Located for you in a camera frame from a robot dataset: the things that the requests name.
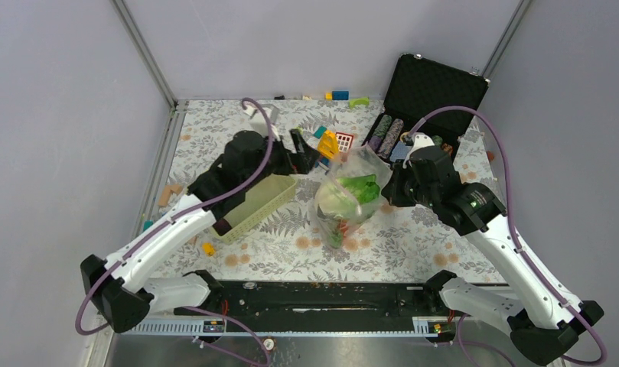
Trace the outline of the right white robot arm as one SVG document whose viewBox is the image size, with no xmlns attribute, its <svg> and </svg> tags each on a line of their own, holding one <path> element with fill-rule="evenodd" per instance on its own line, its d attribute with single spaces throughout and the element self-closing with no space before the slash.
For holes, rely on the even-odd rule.
<svg viewBox="0 0 619 367">
<path fill-rule="evenodd" d="M 464 183 L 450 155 L 422 133 L 392 163 L 382 195 L 397 207 L 423 206 L 474 245 L 508 283 L 514 297 L 500 296 L 440 271 L 424 285 L 425 308 L 442 315 L 466 313 L 509 336 L 529 361 L 546 366 L 562 358 L 604 311 L 569 291 L 510 228 L 506 207 L 482 183 Z"/>
</svg>

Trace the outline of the green toy leaf vegetable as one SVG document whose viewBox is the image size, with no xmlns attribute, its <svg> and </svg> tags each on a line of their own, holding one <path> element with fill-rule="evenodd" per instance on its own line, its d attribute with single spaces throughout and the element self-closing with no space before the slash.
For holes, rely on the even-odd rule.
<svg viewBox="0 0 619 367">
<path fill-rule="evenodd" d="M 375 174 L 369 174 L 358 177 L 339 177 L 337 182 L 351 193 L 359 204 L 367 204 L 377 200 L 380 196 L 380 187 L 376 179 Z"/>
</svg>

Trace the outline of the pale green toy cabbage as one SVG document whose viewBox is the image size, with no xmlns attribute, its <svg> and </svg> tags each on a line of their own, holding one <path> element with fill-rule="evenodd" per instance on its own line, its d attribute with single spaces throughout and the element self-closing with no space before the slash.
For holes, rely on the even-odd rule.
<svg viewBox="0 0 619 367">
<path fill-rule="evenodd" d="M 320 219 L 352 219 L 362 214 L 361 205 L 337 181 L 323 182 L 314 198 L 314 207 Z"/>
</svg>

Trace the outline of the orange toy carrot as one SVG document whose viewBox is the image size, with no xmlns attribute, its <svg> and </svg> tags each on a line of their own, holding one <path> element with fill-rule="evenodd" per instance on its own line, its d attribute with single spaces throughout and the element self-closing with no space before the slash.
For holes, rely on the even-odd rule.
<svg viewBox="0 0 619 367">
<path fill-rule="evenodd" d="M 345 239 L 356 229 L 353 222 L 345 219 L 329 219 L 322 224 L 324 237 L 332 248 L 341 248 Z"/>
</svg>

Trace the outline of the clear pink dotted zip bag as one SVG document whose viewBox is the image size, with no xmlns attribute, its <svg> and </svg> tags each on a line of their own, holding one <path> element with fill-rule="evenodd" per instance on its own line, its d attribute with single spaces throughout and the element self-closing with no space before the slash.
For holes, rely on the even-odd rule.
<svg viewBox="0 0 619 367">
<path fill-rule="evenodd" d="M 382 189 L 392 172 L 368 145 L 339 154 L 314 196 L 314 216 L 322 239 L 341 248 L 382 206 Z"/>
</svg>

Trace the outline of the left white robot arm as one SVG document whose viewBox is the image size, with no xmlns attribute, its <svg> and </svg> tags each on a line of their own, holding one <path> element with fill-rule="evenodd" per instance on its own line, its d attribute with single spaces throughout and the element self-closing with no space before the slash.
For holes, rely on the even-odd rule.
<svg viewBox="0 0 619 367">
<path fill-rule="evenodd" d="M 154 278 L 154 271 L 192 237 L 244 203 L 247 193 L 261 181 L 272 175 L 309 174 L 321 156 L 297 129 L 289 132 L 295 149 L 287 149 L 270 115 L 256 100 L 244 98 L 241 106 L 262 116 L 265 132 L 237 132 L 223 153 L 152 226 L 105 258 L 89 255 L 81 262 L 86 296 L 76 317 L 79 334 L 88 333 L 81 324 L 88 304 L 117 333 L 129 331 L 150 313 L 162 310 L 196 307 L 212 314 L 220 309 L 222 294 L 199 271 L 179 278 Z"/>
</svg>

